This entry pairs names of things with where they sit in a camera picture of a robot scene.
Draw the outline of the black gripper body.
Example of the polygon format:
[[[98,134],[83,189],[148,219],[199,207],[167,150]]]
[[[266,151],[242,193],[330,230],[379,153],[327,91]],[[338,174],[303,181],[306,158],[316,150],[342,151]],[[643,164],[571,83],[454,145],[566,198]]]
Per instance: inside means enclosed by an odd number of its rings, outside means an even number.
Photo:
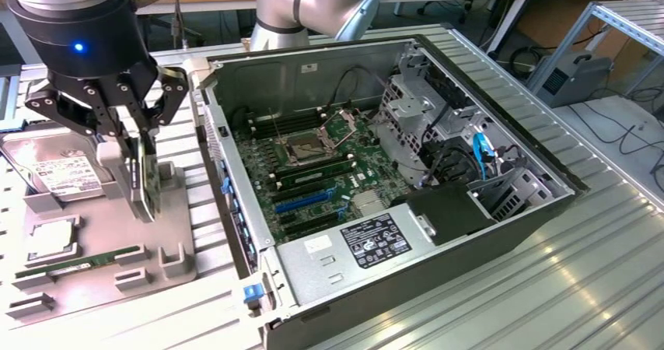
[[[96,82],[108,105],[132,101],[132,70],[158,66],[140,36],[135,0],[7,0],[58,91],[87,106],[83,83]]]

